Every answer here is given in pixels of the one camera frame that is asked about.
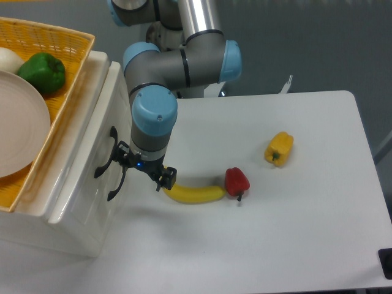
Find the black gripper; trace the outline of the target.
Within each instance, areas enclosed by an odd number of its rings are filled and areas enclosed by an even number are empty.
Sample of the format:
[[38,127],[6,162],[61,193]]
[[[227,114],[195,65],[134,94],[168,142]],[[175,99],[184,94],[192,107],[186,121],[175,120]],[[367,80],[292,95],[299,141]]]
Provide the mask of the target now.
[[156,184],[156,191],[171,190],[176,182],[177,169],[163,165],[165,148],[158,151],[145,151],[130,147],[120,141],[114,148],[113,161],[126,168],[135,168],[146,173]]

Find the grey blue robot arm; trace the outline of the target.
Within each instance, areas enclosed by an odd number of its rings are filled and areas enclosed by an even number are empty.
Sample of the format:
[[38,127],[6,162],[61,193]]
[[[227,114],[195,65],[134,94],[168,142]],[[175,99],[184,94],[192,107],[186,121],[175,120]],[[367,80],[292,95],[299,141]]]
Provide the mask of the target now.
[[177,119],[177,94],[236,80],[241,51],[224,37],[216,1],[109,1],[108,7],[117,25],[159,26],[154,41],[134,43],[123,54],[130,142],[115,146],[110,160],[123,170],[146,173],[158,188],[171,189],[176,170],[163,161]]

